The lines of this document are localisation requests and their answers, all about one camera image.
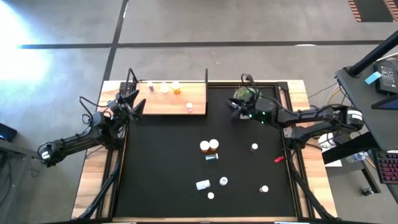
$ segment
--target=blue sticker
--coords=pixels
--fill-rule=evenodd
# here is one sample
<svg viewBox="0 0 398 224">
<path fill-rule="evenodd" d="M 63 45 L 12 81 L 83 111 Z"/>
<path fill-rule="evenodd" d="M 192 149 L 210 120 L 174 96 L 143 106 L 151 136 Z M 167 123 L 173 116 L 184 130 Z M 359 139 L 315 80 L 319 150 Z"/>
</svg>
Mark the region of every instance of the blue sticker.
<svg viewBox="0 0 398 224">
<path fill-rule="evenodd" d="M 372 84 L 374 81 L 376 81 L 378 78 L 381 77 L 380 72 L 374 72 L 372 75 L 370 75 L 367 79 L 365 79 L 365 82 L 370 85 Z"/>
</svg>

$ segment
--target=keyboard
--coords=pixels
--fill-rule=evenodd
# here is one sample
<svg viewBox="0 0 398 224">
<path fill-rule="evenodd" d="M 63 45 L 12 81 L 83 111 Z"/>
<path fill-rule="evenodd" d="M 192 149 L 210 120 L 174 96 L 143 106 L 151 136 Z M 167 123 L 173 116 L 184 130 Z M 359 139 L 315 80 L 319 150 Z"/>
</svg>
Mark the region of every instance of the keyboard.
<svg viewBox="0 0 398 224">
<path fill-rule="evenodd" d="M 398 184 L 398 153 L 376 153 L 375 165 L 380 183 Z"/>
</svg>

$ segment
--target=small container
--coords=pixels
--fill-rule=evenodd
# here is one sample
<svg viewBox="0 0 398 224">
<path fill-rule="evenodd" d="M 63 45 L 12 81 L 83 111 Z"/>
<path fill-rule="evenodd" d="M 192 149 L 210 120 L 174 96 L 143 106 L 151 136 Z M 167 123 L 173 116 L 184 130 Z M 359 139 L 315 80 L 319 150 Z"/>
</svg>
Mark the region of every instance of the small container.
<svg viewBox="0 0 398 224">
<path fill-rule="evenodd" d="M 218 141 L 215 139 L 210 140 L 210 150 L 215 151 L 218 148 Z"/>
<path fill-rule="evenodd" d="M 162 82 L 162 93 L 169 92 L 169 85 L 166 82 Z"/>
<path fill-rule="evenodd" d="M 173 82 L 172 89 L 173 89 L 174 94 L 180 94 L 180 92 L 181 92 L 180 87 L 181 87 L 181 85 L 179 82 L 177 82 L 177 81 Z"/>
<path fill-rule="evenodd" d="M 148 81 L 147 85 L 148 85 L 148 88 L 149 88 L 150 91 L 154 91 L 155 90 L 154 89 L 154 84 L 151 81 Z"/>
<path fill-rule="evenodd" d="M 207 161 L 218 159 L 218 153 L 205 156 Z"/>
<path fill-rule="evenodd" d="M 209 180 L 203 180 L 203 181 L 199 181 L 197 182 L 197 189 L 198 190 L 203 190 L 210 187 L 210 181 Z"/>
<path fill-rule="evenodd" d="M 213 199 L 213 198 L 214 198 L 214 194 L 213 194 L 212 192 L 209 192 L 209 193 L 207 194 L 207 197 L 208 197 L 209 199 Z"/>
<path fill-rule="evenodd" d="M 202 141 L 200 143 L 200 149 L 202 152 L 207 152 L 209 150 L 209 148 L 210 148 L 210 144 L 208 141 Z"/>
<path fill-rule="evenodd" d="M 261 192 L 261 193 L 268 192 L 268 190 L 269 190 L 269 189 L 268 189 L 268 186 L 266 186 L 266 185 L 260 187 L 260 192 Z"/>
<path fill-rule="evenodd" d="M 226 177 L 222 177 L 220 179 L 220 185 L 225 186 L 228 183 L 228 179 Z"/>
<path fill-rule="evenodd" d="M 188 112 L 192 112 L 192 107 L 193 107 L 192 103 L 187 103 Z"/>
<path fill-rule="evenodd" d="M 254 143 L 254 144 L 252 144 L 251 145 L 251 148 L 250 148 L 250 151 L 251 152 L 254 152 L 256 149 L 258 149 L 259 148 L 259 145 L 257 145 L 256 143 Z"/>
</svg>

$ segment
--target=desk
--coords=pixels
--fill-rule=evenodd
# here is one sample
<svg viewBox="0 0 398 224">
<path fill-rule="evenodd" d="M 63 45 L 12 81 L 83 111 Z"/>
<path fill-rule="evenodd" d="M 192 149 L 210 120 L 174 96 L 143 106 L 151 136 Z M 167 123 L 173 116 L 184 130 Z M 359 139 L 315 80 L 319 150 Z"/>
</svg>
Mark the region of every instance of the desk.
<svg viewBox="0 0 398 224">
<path fill-rule="evenodd" d="M 115 93 L 118 92 L 121 81 L 106 81 L 104 82 L 103 89 L 101 91 L 101 97 L 99 103 L 101 105 L 105 104 L 109 99 L 113 99 Z M 290 100 L 292 102 L 293 110 L 305 110 L 309 108 L 307 93 L 305 91 L 305 86 L 302 80 L 287 80 L 289 86 Z M 333 196 L 331 194 L 328 177 L 326 175 L 326 170 L 323 165 L 323 159 L 320 151 L 315 148 L 306 147 L 303 151 L 303 161 L 305 164 L 305 171 L 307 173 L 308 184 L 315 194 L 320 203 L 328 210 L 329 213 L 336 216 L 335 204 L 333 201 Z M 101 182 L 103 180 L 104 166 L 107 158 L 107 151 L 101 149 L 98 152 L 92 154 L 86 159 L 83 172 L 80 179 L 80 184 L 78 188 L 78 193 L 76 196 L 75 206 L 73 208 L 73 217 L 79 216 L 85 208 L 91 203 L 92 199 L 95 197 L 97 192 L 101 187 Z M 306 209 L 306 200 L 303 196 L 301 190 L 299 190 L 301 206 L 303 210 L 303 215 L 308 216 L 308 211 Z M 108 214 L 108 208 L 110 203 L 111 191 L 109 191 L 104 200 L 104 209 L 102 216 L 105 217 Z M 184 221 L 273 221 L 277 219 L 276 217 L 231 217 L 231 218 L 191 218 L 184 219 Z M 295 218 L 288 218 L 286 221 L 295 220 Z M 162 219 L 162 218 L 135 218 L 135 219 L 117 219 L 114 221 L 118 222 L 161 222 L 161 221 L 175 221 L 173 218 Z"/>
</svg>

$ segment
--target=black table surface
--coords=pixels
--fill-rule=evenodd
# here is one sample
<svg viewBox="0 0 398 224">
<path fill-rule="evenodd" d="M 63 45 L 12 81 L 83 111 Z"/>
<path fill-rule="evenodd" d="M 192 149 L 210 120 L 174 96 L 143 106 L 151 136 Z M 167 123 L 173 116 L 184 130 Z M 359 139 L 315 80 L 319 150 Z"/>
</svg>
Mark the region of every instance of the black table surface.
<svg viewBox="0 0 398 224">
<path fill-rule="evenodd" d="M 371 105 L 388 96 L 376 93 L 375 83 L 365 83 L 365 79 L 373 73 L 372 66 L 365 69 L 359 78 L 349 76 L 345 69 L 336 72 L 337 79 L 341 83 L 351 102 L 362 111 L 366 127 L 372 133 L 374 139 L 383 151 L 398 149 L 398 111 L 373 110 Z"/>
<path fill-rule="evenodd" d="M 256 121 L 233 124 L 225 103 L 233 91 L 210 88 L 207 117 L 144 116 L 129 127 L 115 217 L 295 217 L 286 163 L 274 162 L 282 133 Z M 275 97 L 271 88 L 262 94 Z M 219 159 L 206 161 L 199 144 L 213 138 Z M 211 187 L 197 190 L 201 180 Z M 263 185 L 268 193 L 259 192 Z"/>
</svg>

